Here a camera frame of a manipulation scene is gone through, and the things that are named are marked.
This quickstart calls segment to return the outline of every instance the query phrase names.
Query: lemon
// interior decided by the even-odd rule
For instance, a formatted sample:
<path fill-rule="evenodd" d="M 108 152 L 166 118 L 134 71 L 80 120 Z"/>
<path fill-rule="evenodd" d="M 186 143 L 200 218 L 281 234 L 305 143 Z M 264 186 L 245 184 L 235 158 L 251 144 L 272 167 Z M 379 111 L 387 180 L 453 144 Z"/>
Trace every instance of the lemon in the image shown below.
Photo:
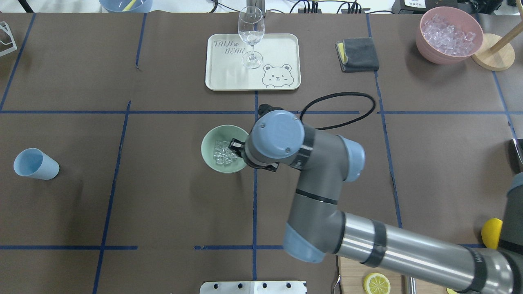
<path fill-rule="evenodd" d="M 497 249 L 503 221 L 497 218 L 489 219 L 481 229 L 481 239 L 487 248 Z"/>
<path fill-rule="evenodd" d="M 363 280 L 363 288 L 367 294 L 389 294 L 391 283 L 384 275 L 372 273 Z"/>

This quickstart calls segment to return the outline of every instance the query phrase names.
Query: pink bowl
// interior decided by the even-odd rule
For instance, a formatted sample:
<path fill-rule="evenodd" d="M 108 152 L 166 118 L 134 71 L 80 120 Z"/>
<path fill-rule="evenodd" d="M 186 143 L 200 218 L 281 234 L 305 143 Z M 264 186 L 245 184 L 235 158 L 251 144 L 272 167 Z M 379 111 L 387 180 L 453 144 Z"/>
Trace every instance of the pink bowl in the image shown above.
<path fill-rule="evenodd" d="M 461 30 L 465 33 L 473 32 L 474 34 L 476 34 L 474 41 L 472 41 L 475 46 L 469 55 L 447 55 L 445 53 L 439 52 L 438 50 L 436 50 L 436 48 L 434 48 L 432 45 L 428 43 L 428 41 L 423 37 L 422 25 L 426 21 L 430 20 L 432 16 L 434 16 L 434 14 L 438 14 L 439 16 L 445 17 L 447 21 L 452 25 L 460 26 Z M 416 46 L 418 47 L 419 52 L 428 61 L 432 61 L 436 64 L 453 64 L 465 60 L 468 57 L 472 56 L 474 53 L 476 53 L 476 51 L 480 49 L 482 43 L 483 30 L 481 29 L 480 24 L 478 24 L 477 21 L 468 13 L 453 7 L 441 6 L 432 8 L 431 10 L 425 12 L 421 21 L 419 22 L 418 30 L 416 31 Z"/>

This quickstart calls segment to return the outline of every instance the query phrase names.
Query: green bowl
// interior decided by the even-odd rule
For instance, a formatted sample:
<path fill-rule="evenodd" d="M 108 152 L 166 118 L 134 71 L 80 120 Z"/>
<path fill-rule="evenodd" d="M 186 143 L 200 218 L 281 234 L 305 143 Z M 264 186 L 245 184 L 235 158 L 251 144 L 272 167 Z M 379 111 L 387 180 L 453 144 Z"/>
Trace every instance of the green bowl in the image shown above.
<path fill-rule="evenodd" d="M 232 174 L 241 171 L 247 164 L 238 158 L 228 165 L 216 164 L 214 159 L 214 144 L 216 141 L 231 141 L 236 138 L 242 142 L 247 140 L 248 133 L 237 126 L 223 125 L 210 130 L 201 141 L 201 157 L 207 165 L 215 171 L 224 174 Z"/>

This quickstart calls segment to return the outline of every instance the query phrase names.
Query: wine glass base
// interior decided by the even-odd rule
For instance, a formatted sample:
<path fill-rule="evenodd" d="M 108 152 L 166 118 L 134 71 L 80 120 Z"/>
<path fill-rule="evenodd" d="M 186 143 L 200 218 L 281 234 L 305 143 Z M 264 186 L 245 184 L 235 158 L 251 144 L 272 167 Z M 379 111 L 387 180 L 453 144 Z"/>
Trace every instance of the wine glass base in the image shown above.
<path fill-rule="evenodd" d="M 242 57 L 242 63 L 250 70 L 257 69 L 263 64 L 263 57 L 257 51 L 254 51 L 254 54 L 252 52 L 247 52 Z"/>

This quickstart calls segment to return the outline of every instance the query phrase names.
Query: blue joint cap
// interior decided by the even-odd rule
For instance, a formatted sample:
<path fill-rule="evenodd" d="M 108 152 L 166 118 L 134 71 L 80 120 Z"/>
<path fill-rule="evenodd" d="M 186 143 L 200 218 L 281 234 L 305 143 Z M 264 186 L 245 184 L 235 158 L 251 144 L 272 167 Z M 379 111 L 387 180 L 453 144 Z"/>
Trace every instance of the blue joint cap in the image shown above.
<path fill-rule="evenodd" d="M 285 110 L 273 110 L 262 116 L 251 131 L 253 145 L 263 156 L 284 159 L 299 151 L 305 138 L 301 121 Z"/>
<path fill-rule="evenodd" d="M 507 194 L 509 194 L 513 189 L 523 185 L 523 173 L 519 173 L 514 176 L 512 179 L 512 185 L 510 186 L 510 189 L 508 190 Z"/>
<path fill-rule="evenodd" d="M 361 175 L 361 171 L 365 166 L 365 151 L 359 143 L 345 139 L 340 135 L 338 137 L 343 140 L 347 149 L 347 157 L 349 158 L 349 172 L 344 182 L 354 182 Z"/>
<path fill-rule="evenodd" d="M 288 223 L 285 224 L 285 237 L 283 238 L 283 249 L 292 257 L 308 263 L 320 263 L 325 257 L 314 245 L 309 243 Z"/>

